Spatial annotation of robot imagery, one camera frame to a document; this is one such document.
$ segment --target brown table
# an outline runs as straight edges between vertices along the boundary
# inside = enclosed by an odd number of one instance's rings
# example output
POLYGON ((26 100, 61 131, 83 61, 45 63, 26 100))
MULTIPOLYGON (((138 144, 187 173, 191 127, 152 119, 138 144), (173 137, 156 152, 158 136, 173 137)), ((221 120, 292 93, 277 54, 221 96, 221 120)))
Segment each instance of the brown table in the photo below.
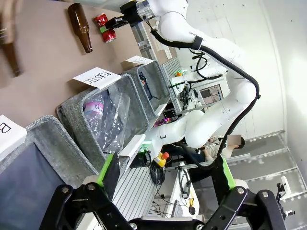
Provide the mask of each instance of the brown table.
POLYGON ((0 53, 0 115, 27 126, 43 115, 55 115, 56 107, 86 85, 73 77, 94 67, 120 74, 122 62, 141 55, 129 25, 116 30, 117 39, 104 43, 92 18, 120 13, 83 6, 90 25, 93 52, 85 54, 67 16, 71 3, 26 0, 17 18, 17 53, 24 73, 13 78, 0 53))

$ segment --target screw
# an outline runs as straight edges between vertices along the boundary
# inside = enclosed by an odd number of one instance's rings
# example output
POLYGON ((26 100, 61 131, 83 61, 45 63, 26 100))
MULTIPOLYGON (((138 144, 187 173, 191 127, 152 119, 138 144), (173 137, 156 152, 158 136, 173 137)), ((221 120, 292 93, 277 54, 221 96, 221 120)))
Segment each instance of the screw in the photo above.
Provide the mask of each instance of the screw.
POLYGON ((93 191, 95 189, 95 186, 90 184, 87 186, 87 189, 93 191))
POLYGON ((130 226, 132 227, 133 230, 138 229, 138 226, 135 223, 130 223, 130 226))
POLYGON ((243 188, 238 188, 238 193, 239 193, 239 194, 243 194, 243 193, 244 193, 243 188))
POLYGON ((68 187, 62 188, 62 192, 63 192, 63 193, 67 193, 68 191, 69 191, 68 187))
POLYGON ((201 230, 203 228, 203 225, 202 224, 199 224, 196 226, 196 230, 201 230))

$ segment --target pink bottle label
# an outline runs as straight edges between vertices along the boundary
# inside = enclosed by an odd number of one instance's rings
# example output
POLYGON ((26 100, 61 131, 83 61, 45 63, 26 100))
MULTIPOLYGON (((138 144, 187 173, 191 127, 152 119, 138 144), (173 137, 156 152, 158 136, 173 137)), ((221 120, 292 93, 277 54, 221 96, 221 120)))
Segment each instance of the pink bottle label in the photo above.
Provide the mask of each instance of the pink bottle label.
POLYGON ((84 113, 94 111, 102 115, 104 111, 104 105, 98 102, 90 102, 85 105, 84 113))

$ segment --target white paper sign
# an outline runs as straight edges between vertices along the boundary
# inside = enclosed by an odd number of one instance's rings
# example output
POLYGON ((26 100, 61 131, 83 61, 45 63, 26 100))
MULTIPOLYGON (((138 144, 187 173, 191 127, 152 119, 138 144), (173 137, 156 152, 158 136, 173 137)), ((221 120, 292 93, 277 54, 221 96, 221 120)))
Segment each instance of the white paper sign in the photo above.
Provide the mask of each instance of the white paper sign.
POLYGON ((121 76, 112 73, 110 71, 101 69, 99 67, 96 67, 77 77, 74 77, 73 79, 102 90, 112 85, 114 82, 118 81, 119 79, 121 79, 121 76))
POLYGON ((136 64, 143 64, 143 65, 147 65, 147 64, 153 62, 153 60, 150 60, 150 59, 145 58, 145 57, 140 57, 140 56, 134 56, 132 58, 129 58, 126 61, 136 63, 136 64))
POLYGON ((0 116, 0 161, 18 146, 24 143, 27 136, 25 128, 17 125, 6 116, 0 116))

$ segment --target black pants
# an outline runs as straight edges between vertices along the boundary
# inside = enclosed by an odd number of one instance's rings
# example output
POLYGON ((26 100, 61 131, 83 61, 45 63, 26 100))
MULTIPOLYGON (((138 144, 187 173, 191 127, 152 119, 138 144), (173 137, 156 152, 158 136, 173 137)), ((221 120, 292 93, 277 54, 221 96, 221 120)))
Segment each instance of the black pants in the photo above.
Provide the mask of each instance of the black pants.
MULTIPOLYGON (((181 147, 175 147, 173 145, 164 145, 162 150, 163 152, 168 152, 170 156, 182 156, 187 164, 194 164, 193 160, 191 160, 191 158, 186 154, 184 149, 181 147)), ((197 154, 193 149, 188 149, 188 150, 190 154, 193 156, 193 158, 198 162, 206 161, 204 154, 197 154)), ((188 172, 190 174, 192 183, 201 181, 202 179, 205 179, 211 175, 210 171, 205 171, 200 168, 188 169, 188 172)))

